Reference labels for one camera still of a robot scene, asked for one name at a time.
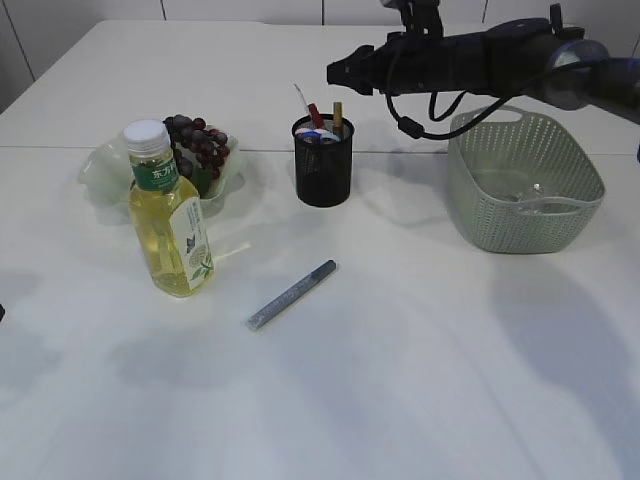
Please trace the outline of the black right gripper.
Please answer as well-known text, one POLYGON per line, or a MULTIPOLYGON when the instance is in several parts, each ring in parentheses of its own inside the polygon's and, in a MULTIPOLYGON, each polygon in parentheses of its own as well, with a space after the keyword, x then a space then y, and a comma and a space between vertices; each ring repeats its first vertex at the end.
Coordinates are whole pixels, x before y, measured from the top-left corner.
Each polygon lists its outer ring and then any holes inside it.
POLYGON ((443 39, 393 32, 380 47, 362 45, 326 67, 327 83, 371 96, 450 89, 450 51, 443 39))

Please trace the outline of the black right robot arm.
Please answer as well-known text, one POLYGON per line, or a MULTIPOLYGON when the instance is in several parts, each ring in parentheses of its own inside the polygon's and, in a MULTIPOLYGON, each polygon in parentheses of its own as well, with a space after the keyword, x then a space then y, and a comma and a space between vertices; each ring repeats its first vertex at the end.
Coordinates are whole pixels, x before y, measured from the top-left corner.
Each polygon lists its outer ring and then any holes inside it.
POLYGON ((639 61, 613 57, 586 38, 581 27, 566 26, 560 4, 549 18, 526 18, 486 31, 448 36, 436 1, 386 1, 399 12, 403 30, 388 34, 380 47, 362 45, 327 67, 327 82, 370 96, 379 92, 399 131, 413 139, 449 141, 460 137, 511 99, 526 96, 564 111, 594 106, 632 123, 639 121, 639 61), (442 122, 467 95, 493 103, 447 133, 426 131, 398 113, 394 98, 430 97, 428 116, 442 122))

